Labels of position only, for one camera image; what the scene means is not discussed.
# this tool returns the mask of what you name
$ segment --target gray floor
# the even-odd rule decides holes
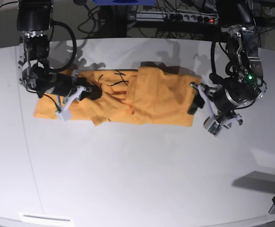
[[[12,0],[0,0],[0,5]],[[96,6],[91,0],[88,1],[90,8]],[[86,37],[86,34],[78,31],[77,26],[87,19],[87,11],[84,7],[75,5],[72,0],[55,0],[53,18],[57,21],[67,23],[74,31],[76,38],[81,39]],[[6,46],[18,45],[19,33],[17,32],[17,4],[7,5],[0,10],[0,48]],[[86,31],[91,31],[93,22],[90,20],[82,28]],[[142,32],[147,37],[153,37],[154,29],[143,28]],[[144,37],[141,32],[133,28],[128,32],[130,37]],[[62,41],[70,39],[69,35],[61,28],[56,28],[53,36],[54,41]],[[275,50],[275,30],[265,33],[261,36],[262,47],[270,50]]]

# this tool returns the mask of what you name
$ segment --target orange cloth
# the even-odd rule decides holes
[[[91,120],[95,125],[105,121],[192,125],[193,115],[188,109],[196,91],[189,85],[192,81],[200,83],[201,78],[165,74],[150,67],[83,71],[80,76],[101,87],[103,95],[94,101],[73,102],[69,107],[72,120]],[[34,116],[57,119],[55,111],[55,105],[45,97],[39,100]]]

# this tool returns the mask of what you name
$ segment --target white tabletop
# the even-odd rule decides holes
[[[77,44],[80,70],[138,69],[154,61],[181,66],[180,72],[209,82],[210,42],[96,39]],[[255,171],[275,174],[274,51],[260,51],[267,94],[239,112],[242,126],[222,130],[218,137],[203,128],[205,108],[190,128],[36,119],[37,97],[23,87],[18,94],[15,51],[0,49],[0,216],[43,212],[73,217],[78,227],[201,227],[237,221],[252,226],[271,219],[267,214],[275,193],[239,183]],[[70,55],[71,42],[52,44],[54,67]],[[226,64],[217,47],[221,76]]]

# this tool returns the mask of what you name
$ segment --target cloth fold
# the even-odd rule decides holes
[[[105,121],[192,125],[193,115],[188,114],[188,109],[196,91],[189,85],[200,83],[199,77],[164,73],[151,67],[140,67],[138,71],[83,71],[79,76],[101,87],[103,95],[93,101],[73,102],[69,107],[71,120],[91,120],[95,125]],[[55,111],[52,100],[41,98],[34,116],[57,119]]]

